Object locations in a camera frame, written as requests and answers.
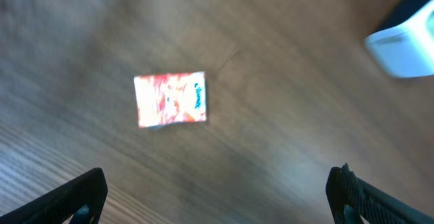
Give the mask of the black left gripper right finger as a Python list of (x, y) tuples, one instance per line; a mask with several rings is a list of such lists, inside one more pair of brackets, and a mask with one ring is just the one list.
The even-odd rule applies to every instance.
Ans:
[(334, 222), (425, 224), (430, 217), (356, 177), (347, 164), (333, 167), (325, 192)]

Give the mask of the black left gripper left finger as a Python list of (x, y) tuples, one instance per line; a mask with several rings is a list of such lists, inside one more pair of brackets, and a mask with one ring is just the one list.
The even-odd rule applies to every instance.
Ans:
[(97, 224), (108, 194), (101, 168), (77, 178), (3, 216), (2, 223)]

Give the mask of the red tissue pack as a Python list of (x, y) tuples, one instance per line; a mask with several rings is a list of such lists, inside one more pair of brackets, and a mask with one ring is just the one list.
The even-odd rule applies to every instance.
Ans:
[(134, 89), (141, 128), (207, 120), (203, 71), (137, 76)]

